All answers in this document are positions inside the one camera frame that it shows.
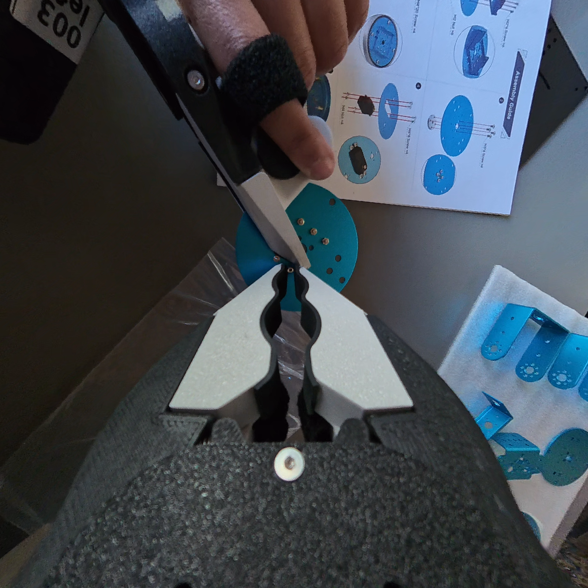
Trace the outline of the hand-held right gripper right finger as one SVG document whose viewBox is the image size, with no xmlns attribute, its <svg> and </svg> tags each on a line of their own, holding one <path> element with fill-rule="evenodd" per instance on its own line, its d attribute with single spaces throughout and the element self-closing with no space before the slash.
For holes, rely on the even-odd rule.
<svg viewBox="0 0 588 588">
<path fill-rule="evenodd" d="M 310 409 L 338 433 L 349 418 L 411 410 L 413 401 L 364 311 L 300 269 L 301 322 L 313 331 L 305 368 Z"/>
</svg>

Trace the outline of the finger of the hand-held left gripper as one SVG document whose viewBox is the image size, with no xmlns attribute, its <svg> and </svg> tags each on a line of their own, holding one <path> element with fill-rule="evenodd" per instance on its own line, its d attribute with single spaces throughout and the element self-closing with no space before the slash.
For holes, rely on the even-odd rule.
<svg viewBox="0 0 588 588">
<path fill-rule="evenodd" d="M 311 267 L 295 228 L 265 172 L 258 172 L 238 186 L 238 200 L 272 251 L 301 267 Z"/>
</svg>

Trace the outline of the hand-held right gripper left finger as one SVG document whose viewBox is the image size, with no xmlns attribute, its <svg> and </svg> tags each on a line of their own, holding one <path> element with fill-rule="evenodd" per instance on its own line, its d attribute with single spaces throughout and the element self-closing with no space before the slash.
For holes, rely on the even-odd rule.
<svg viewBox="0 0 588 588">
<path fill-rule="evenodd" d="M 275 297 L 270 269 L 220 308 L 173 396 L 172 411 L 258 412 L 254 387 L 270 368 L 261 314 Z"/>
</svg>

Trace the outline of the teal round metal disc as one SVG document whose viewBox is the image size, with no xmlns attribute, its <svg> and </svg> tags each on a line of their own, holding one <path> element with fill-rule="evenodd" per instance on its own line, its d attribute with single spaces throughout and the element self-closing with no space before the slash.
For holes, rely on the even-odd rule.
<svg viewBox="0 0 588 588">
<path fill-rule="evenodd" d="M 355 223 L 345 204 L 328 190 L 310 183 L 286 213 L 307 252 L 310 272 L 340 292 L 355 268 L 358 246 Z M 300 217 L 305 219 L 302 226 L 296 222 Z M 318 230 L 317 235 L 309 234 L 311 228 Z M 328 245 L 321 243 L 324 237 L 329 239 Z M 236 259 L 248 286 L 275 265 L 292 266 L 283 259 L 274 262 L 274 255 L 250 217 L 243 214 L 236 235 Z"/>
</svg>

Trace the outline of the clear plastic bag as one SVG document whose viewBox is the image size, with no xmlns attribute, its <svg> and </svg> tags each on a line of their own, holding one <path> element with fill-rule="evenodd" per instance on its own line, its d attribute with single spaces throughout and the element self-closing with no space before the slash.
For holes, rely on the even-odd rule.
<svg viewBox="0 0 588 588">
<path fill-rule="evenodd" d="M 27 535 L 53 521 L 120 401 L 161 357 L 245 287 L 234 247 L 220 239 L 1 467 L 1 518 Z"/>
</svg>

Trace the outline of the person's left hand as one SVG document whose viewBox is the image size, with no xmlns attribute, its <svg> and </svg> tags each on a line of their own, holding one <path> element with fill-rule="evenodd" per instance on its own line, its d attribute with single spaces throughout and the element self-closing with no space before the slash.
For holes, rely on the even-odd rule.
<svg viewBox="0 0 588 588">
<path fill-rule="evenodd" d="M 310 88 L 334 69 L 367 18 L 369 1 L 182 1 L 187 20 L 220 73 L 255 39 L 281 35 Z M 292 99 L 265 116 L 261 128 L 308 178 L 323 180 L 336 158 L 325 138 Z"/>
</svg>

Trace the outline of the white foam pad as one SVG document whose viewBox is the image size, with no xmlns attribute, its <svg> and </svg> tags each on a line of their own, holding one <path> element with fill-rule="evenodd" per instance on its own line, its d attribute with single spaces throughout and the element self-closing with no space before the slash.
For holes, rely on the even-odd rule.
<svg viewBox="0 0 588 588">
<path fill-rule="evenodd" d="M 548 371 L 536 382 L 520 379 L 516 367 L 540 329 L 533 320 L 527 321 L 503 358 L 484 358 L 481 346 L 510 303 L 535 307 L 570 333 L 587 336 L 586 318 L 507 269 L 495 266 L 439 374 L 474 417 L 489 406 L 483 392 L 504 403 L 513 420 L 499 432 L 518 433 L 537 445 L 542 456 L 562 431 L 587 431 L 587 368 L 579 384 L 566 390 L 549 383 Z M 566 486 L 548 483 L 541 473 L 533 474 L 529 480 L 509 481 L 484 434 L 483 440 L 497 462 L 499 481 L 508 481 L 518 508 L 543 547 L 555 555 L 587 503 L 587 469 L 582 477 Z"/>
</svg>

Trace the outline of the small blue round disc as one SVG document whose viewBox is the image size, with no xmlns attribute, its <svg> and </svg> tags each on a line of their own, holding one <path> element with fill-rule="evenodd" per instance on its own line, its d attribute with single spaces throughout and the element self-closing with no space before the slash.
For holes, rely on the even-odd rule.
<svg viewBox="0 0 588 588">
<path fill-rule="evenodd" d="M 573 428 L 559 433 L 541 456 L 540 470 L 554 486 L 566 486 L 587 469 L 587 431 Z"/>
</svg>

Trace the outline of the white assembly guide sheet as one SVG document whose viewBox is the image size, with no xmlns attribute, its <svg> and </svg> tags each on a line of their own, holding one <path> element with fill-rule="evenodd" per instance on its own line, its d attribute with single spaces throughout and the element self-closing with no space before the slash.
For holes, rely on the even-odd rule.
<svg viewBox="0 0 588 588">
<path fill-rule="evenodd" d="M 550 1 L 371 1 L 308 111 L 342 199 L 509 215 Z"/>
</svg>

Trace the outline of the black flat panel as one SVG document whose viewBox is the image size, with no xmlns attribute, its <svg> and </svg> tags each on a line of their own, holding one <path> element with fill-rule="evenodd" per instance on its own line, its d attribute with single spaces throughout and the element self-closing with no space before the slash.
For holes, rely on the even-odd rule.
<svg viewBox="0 0 588 588">
<path fill-rule="evenodd" d="M 553 16 L 549 16 L 520 168 L 587 95 L 587 81 Z"/>
</svg>

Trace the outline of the small blue L bracket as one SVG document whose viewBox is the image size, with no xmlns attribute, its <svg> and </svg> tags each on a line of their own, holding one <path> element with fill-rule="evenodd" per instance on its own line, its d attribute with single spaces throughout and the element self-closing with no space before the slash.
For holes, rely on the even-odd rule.
<svg viewBox="0 0 588 588">
<path fill-rule="evenodd" d="M 489 440 L 509 424 L 513 416 L 504 403 L 485 392 L 483 395 L 488 400 L 489 406 L 475 417 L 475 422 L 479 425 L 484 437 Z"/>
</svg>

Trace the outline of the blue U bracket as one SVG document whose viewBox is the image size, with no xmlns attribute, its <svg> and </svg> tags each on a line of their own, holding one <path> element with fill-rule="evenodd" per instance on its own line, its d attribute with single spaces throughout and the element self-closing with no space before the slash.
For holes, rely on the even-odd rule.
<svg viewBox="0 0 588 588">
<path fill-rule="evenodd" d="M 548 370 L 549 383 L 560 389 L 576 387 L 587 367 L 587 336 L 569 333 Z"/>
<path fill-rule="evenodd" d="M 516 374 L 524 381 L 536 382 L 553 364 L 570 332 L 535 307 L 507 304 L 484 340 L 481 355 L 488 360 L 503 358 L 528 320 L 540 329 L 520 359 Z"/>
</svg>

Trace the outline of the blue perforated bracket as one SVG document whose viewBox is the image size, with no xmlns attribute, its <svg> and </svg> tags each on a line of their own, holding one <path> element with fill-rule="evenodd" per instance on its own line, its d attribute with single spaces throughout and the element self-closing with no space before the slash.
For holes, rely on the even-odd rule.
<svg viewBox="0 0 588 588">
<path fill-rule="evenodd" d="M 541 472 L 540 448 L 518 433 L 496 433 L 489 444 L 507 480 L 529 480 Z"/>
</svg>

